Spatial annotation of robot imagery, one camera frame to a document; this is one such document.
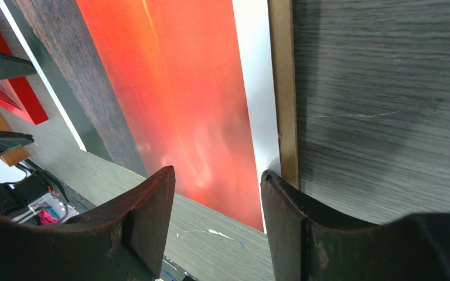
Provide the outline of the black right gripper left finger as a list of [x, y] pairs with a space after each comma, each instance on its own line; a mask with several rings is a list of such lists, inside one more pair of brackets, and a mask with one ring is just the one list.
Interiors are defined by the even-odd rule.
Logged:
[[62, 224], [0, 216], [0, 280], [156, 280], [174, 194], [175, 170], [165, 166]]

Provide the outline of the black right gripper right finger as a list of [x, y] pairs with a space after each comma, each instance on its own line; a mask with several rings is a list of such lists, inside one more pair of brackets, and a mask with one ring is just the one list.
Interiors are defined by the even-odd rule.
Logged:
[[415, 213], [378, 225], [261, 178], [276, 280], [450, 280], [450, 213]]

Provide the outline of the red picture frame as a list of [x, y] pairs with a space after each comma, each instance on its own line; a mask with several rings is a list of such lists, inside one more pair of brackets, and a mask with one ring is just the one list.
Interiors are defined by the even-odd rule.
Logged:
[[[13, 56], [0, 32], [0, 52]], [[48, 120], [26, 77], [0, 80], [0, 107], [32, 123]]]

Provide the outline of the sunset photo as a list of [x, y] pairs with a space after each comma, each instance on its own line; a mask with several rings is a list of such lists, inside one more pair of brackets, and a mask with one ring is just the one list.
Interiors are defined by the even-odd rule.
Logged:
[[279, 147], [267, 1], [0, 1], [77, 146], [264, 230]]

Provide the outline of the brown backing board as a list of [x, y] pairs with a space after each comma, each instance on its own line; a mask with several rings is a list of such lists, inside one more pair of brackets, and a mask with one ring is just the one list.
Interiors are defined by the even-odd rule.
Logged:
[[292, 2], [268, 1], [281, 176], [299, 187]]

